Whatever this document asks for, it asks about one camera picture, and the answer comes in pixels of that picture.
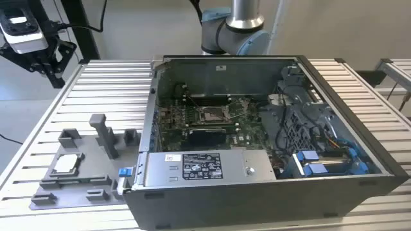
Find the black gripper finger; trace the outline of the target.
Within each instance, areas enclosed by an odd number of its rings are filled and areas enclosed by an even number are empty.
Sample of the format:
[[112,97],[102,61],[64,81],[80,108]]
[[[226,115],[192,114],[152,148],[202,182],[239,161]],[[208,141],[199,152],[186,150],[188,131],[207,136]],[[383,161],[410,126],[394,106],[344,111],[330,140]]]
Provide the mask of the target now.
[[36,51],[19,54],[12,48],[1,48],[0,55],[27,71],[39,72],[40,74],[45,73],[45,69]]
[[55,39],[45,50],[45,75],[55,89],[64,87],[63,72],[73,57],[77,45],[73,42]]

